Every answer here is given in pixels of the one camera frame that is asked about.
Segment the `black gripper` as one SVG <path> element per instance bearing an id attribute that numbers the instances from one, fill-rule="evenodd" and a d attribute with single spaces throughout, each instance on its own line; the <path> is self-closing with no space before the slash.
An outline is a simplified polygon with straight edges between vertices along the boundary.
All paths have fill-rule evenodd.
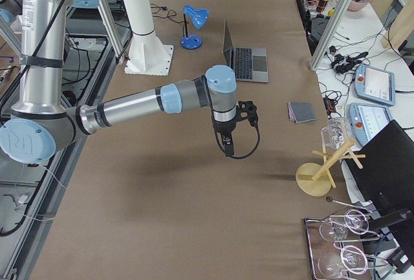
<path id="1" fill-rule="evenodd" d="M 217 121 L 215 118 L 212 118 L 214 135 L 217 137 L 217 135 L 219 134 L 219 144 L 225 156 L 234 155 L 232 131 L 235 130 L 238 121 L 239 120 L 237 116 L 225 122 L 220 122 Z"/>

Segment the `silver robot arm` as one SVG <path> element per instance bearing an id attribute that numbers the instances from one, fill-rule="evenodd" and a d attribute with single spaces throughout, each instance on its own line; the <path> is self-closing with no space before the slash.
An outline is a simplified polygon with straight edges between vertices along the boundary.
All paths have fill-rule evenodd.
<path id="1" fill-rule="evenodd" d="M 1 149 L 13 160 L 37 164 L 99 129 L 163 111 L 209 107 L 216 141 L 234 155 L 232 131 L 240 119 L 234 72 L 216 65 L 194 80 L 180 81 L 98 105 L 61 104 L 67 7 L 80 1 L 23 0 L 19 99 L 1 127 Z"/>

